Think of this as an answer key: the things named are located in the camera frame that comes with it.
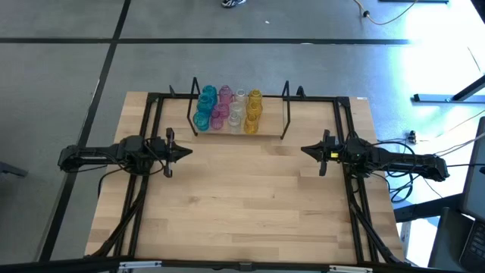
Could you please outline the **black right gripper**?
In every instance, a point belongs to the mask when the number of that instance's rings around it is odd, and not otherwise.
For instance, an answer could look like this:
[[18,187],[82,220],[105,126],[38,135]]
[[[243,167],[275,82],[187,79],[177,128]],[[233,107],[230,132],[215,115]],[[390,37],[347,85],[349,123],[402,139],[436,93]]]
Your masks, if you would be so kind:
[[345,148],[346,142],[340,142],[337,136],[331,136],[330,131],[325,130],[322,141],[309,146],[303,146],[301,150],[317,162],[321,162],[319,175],[325,176],[327,173],[327,163],[329,161],[341,163]]

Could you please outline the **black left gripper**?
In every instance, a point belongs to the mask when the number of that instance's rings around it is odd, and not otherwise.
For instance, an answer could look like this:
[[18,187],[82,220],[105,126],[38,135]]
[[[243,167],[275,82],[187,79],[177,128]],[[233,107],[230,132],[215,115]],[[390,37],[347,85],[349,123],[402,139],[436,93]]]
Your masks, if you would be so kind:
[[166,139],[163,140],[159,136],[153,138],[149,141],[149,151],[154,157],[155,161],[161,163],[163,168],[163,175],[165,177],[172,177],[173,172],[171,169],[171,162],[173,161],[173,154],[174,154],[174,161],[177,162],[181,160],[183,157],[192,154],[192,150],[188,148],[184,148],[182,146],[176,146],[174,148],[175,153],[173,152],[173,145],[174,145],[174,131],[171,127],[166,129]]

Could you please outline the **blue plastic cups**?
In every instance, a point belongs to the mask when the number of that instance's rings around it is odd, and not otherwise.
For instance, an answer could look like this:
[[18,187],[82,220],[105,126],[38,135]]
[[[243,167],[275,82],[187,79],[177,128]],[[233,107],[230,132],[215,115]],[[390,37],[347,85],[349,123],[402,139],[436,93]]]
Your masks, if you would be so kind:
[[210,114],[207,112],[197,111],[192,119],[199,131],[207,131],[210,127],[210,117]]

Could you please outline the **teal embossed narrow-neck vase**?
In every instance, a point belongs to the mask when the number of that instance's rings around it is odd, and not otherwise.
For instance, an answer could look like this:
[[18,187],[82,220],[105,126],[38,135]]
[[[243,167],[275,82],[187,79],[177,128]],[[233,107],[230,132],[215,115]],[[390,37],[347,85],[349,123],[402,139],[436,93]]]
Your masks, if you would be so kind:
[[199,96],[197,102],[197,109],[199,112],[204,112],[210,115],[214,107],[214,97],[210,94],[203,93]]

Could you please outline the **pink plastic cups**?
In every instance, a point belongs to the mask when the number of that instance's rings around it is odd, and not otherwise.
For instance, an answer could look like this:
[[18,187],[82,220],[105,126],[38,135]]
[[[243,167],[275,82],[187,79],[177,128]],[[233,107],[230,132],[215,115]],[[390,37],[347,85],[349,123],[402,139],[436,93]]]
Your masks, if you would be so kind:
[[213,118],[226,119],[230,115],[230,107],[225,103],[218,103],[213,107],[211,116]]

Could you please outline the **clear ribbed narrow-neck vase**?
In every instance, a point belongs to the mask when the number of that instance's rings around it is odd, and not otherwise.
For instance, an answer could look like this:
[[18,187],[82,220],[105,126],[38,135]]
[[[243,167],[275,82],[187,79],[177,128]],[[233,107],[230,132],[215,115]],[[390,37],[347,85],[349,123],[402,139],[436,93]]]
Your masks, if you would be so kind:
[[239,134],[241,131],[241,119],[236,112],[232,112],[227,119],[230,132],[232,134]]

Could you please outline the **yellow embossed glass vase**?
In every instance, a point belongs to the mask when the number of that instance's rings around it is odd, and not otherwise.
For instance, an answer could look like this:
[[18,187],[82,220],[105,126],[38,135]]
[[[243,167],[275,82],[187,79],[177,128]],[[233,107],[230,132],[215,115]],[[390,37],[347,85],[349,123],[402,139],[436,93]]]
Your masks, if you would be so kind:
[[258,116],[257,115],[246,115],[244,123],[244,131],[247,134],[254,134],[258,132]]

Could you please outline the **tall pink ribbed bottle vase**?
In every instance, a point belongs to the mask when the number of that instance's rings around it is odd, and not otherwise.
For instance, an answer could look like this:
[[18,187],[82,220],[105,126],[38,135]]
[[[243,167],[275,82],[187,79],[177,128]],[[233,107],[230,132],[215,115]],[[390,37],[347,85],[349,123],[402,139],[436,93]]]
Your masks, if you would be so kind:
[[233,101],[233,91],[228,85],[223,85],[219,90],[219,102],[229,105]]

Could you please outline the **dark grey desk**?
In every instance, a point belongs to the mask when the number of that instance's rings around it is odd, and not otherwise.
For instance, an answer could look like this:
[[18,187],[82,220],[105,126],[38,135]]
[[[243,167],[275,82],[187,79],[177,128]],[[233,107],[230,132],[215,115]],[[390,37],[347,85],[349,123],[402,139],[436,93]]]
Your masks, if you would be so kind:
[[405,206],[394,211],[397,222],[414,221],[438,216],[440,218],[428,265],[449,271],[466,271],[459,263],[466,240],[475,221],[461,210],[462,193]]

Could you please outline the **black computer monitor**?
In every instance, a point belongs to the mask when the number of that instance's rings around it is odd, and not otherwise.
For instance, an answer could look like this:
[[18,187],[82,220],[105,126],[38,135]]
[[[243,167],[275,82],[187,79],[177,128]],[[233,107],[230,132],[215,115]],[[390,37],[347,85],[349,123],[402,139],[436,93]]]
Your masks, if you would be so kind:
[[470,165],[462,197],[461,210],[485,221],[485,117],[479,120],[477,136],[483,136],[474,143]]

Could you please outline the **grey stand foot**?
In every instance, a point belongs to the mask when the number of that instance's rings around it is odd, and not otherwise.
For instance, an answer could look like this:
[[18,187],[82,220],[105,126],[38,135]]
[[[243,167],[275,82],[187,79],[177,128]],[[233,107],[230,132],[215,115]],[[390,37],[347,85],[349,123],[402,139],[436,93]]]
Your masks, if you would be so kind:
[[0,174],[13,174],[18,177],[26,177],[28,175],[28,171],[13,165],[9,165],[5,162],[0,162]]

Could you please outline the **black keyboard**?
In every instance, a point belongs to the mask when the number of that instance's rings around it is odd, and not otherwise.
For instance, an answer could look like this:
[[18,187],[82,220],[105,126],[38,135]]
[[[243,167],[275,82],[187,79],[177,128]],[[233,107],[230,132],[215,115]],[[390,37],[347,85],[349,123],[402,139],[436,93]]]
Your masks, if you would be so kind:
[[459,263],[470,273],[485,273],[485,223],[472,224]]

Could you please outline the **wooden shelf with black frame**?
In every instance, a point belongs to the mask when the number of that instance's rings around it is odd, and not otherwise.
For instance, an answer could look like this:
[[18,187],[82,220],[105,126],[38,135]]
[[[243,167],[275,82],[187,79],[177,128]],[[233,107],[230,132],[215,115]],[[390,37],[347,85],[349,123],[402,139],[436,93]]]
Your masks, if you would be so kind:
[[[200,130],[193,120],[193,116],[197,110],[197,103],[202,90],[199,87],[197,77],[192,79],[190,93],[188,94],[188,106],[186,119],[189,126],[197,137],[199,134],[220,134],[220,135],[246,135],[244,130],[244,121],[240,121],[240,129],[232,128],[228,121],[225,120],[221,129],[214,129],[211,127],[209,121],[209,128],[207,130]],[[291,122],[290,111],[290,94],[289,81],[287,80],[283,85],[283,91],[280,95],[263,95],[262,99],[262,116],[258,122],[258,130],[254,136],[270,136],[283,139]]]

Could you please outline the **black aluminium rig frame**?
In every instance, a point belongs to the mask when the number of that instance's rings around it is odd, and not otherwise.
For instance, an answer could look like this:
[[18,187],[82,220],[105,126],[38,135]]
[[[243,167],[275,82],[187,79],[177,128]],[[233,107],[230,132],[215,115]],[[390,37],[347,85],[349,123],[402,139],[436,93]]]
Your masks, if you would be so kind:
[[174,175],[149,178],[136,239],[122,253],[99,253],[120,220],[128,176],[116,173],[102,186],[87,255],[81,259],[0,266],[0,273],[98,273],[121,262],[162,261],[162,267],[236,271],[327,271],[330,265],[372,268],[374,273],[458,273],[404,263],[372,262],[361,225],[354,224],[352,185],[335,163],[325,176],[302,146],[324,129],[344,139],[350,130],[375,138],[367,99],[290,96],[291,122],[278,136],[199,134],[186,119],[188,94],[127,94],[117,136],[134,132],[145,112],[149,129],[172,127],[192,154],[173,166]]

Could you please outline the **silver aluminium bracket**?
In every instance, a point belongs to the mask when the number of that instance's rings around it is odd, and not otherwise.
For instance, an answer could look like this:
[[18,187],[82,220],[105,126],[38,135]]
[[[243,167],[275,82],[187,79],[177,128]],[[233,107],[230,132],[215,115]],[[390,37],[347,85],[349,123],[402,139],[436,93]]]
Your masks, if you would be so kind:
[[119,270],[129,271],[138,268],[157,268],[163,265],[162,261],[129,261],[121,262],[118,266]]
[[333,273],[374,273],[372,268],[347,266],[347,265],[330,265],[329,272]]

